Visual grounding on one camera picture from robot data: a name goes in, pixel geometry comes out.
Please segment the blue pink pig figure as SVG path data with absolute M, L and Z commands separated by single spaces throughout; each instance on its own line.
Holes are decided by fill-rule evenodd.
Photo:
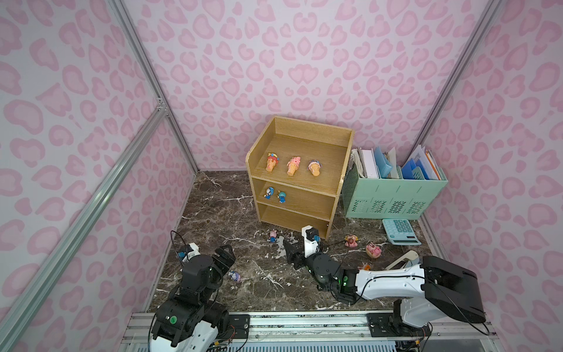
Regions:
M 276 243 L 277 242 L 277 231 L 276 230 L 271 230 L 271 232 L 268 235 L 268 241 L 271 243 Z

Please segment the small blue figure toy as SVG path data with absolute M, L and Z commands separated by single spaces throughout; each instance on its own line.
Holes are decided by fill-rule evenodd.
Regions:
M 265 191 L 264 198 L 265 199 L 271 199 L 272 196 L 274 196 L 274 192 L 275 192 L 274 187 L 271 187 L 271 186 L 268 187 Z

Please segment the pink ice cream cone toy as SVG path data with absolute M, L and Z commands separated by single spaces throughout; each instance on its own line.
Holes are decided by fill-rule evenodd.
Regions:
M 294 174 L 299 169 L 300 162 L 301 162 L 300 156 L 294 156 L 293 158 L 290 159 L 290 161 L 288 161 L 288 163 L 287 163 L 287 175 L 288 176 L 290 176 L 290 177 L 294 176 Z

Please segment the sprinkled ice cream cone toy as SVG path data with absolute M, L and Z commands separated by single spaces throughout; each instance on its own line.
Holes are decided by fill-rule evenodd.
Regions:
M 267 155 L 265 170 L 266 170 L 267 172 L 272 172 L 272 171 L 274 171 L 274 168 L 277 166 L 278 163 L 279 163 L 279 157 L 278 157 L 278 155 L 275 154 L 275 153 L 269 153 L 269 154 Z

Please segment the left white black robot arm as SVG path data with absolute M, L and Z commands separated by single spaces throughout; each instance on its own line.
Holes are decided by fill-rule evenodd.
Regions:
M 202 255 L 195 243 L 176 254 L 180 283 L 155 312 L 148 351 L 207 351 L 227 331 L 229 313 L 217 302 L 218 290 L 236 261 L 230 245 Z

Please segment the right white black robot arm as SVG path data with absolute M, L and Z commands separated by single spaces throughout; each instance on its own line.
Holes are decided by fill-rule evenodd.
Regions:
M 421 328 L 445 317 L 468 324 L 486 321 L 476 274 L 436 256 L 399 269 L 368 271 L 344 267 L 321 252 L 316 241 L 305 240 L 300 246 L 286 243 L 284 249 L 290 265 L 306 268 L 318 290 L 331 293 L 338 302 L 397 299 L 394 324 Z

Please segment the small purple figure toy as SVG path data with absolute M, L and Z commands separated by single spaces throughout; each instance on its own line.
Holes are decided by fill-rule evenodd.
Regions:
M 228 273 L 228 276 L 233 282 L 240 282 L 241 281 L 241 275 L 237 271 L 230 271 Z

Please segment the wooden three-tier shelf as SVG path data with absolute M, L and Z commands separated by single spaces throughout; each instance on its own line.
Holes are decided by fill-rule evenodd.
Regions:
M 330 236 L 340 192 L 345 179 L 354 131 L 288 117 L 274 117 L 246 155 L 246 168 L 258 219 L 267 224 L 299 231 L 311 225 L 320 237 Z M 267 155 L 275 153 L 279 163 L 265 170 Z M 299 169 L 287 175 L 287 163 L 300 156 Z M 310 161 L 321 163 L 318 177 L 308 170 Z M 268 187 L 274 196 L 265 199 Z M 280 203 L 278 192 L 286 193 Z

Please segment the pink round toy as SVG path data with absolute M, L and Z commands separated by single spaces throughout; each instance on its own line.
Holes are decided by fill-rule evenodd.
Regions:
M 374 243 L 369 243 L 366 248 L 367 255 L 372 259 L 377 259 L 382 255 L 382 246 Z

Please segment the mint green file organizer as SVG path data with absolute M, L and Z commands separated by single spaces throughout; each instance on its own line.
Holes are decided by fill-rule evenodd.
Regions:
M 345 216 L 350 219 L 417 220 L 447 180 L 375 179 L 347 171 L 342 187 Z

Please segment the mint green calculator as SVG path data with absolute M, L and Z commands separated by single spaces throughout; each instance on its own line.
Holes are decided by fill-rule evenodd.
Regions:
M 409 220 L 406 219 L 383 219 L 382 224 L 386 231 L 388 242 L 395 246 L 419 246 L 420 240 Z

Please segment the papers and folders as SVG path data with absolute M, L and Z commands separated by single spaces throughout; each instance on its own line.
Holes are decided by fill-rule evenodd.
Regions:
M 348 172 L 352 170 L 356 170 L 360 178 L 447 181 L 433 152 L 422 145 L 417 145 L 402 164 L 398 162 L 395 148 L 388 152 L 380 147 L 354 148 L 347 166 Z

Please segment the white blue stapler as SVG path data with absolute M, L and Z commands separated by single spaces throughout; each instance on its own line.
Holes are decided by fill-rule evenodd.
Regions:
M 397 258 L 394 262 L 389 264 L 386 267 L 386 270 L 389 271 L 389 270 L 410 268 L 412 266 L 419 265 L 419 263 L 420 263 L 419 255 L 415 251 L 410 250 L 406 252 L 404 255 L 402 255 L 401 257 Z

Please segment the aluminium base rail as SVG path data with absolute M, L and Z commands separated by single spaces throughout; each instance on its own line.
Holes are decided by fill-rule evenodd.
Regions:
M 386 331 L 390 311 L 244 312 L 209 351 L 502 351 L 490 323 L 442 318 L 415 332 Z

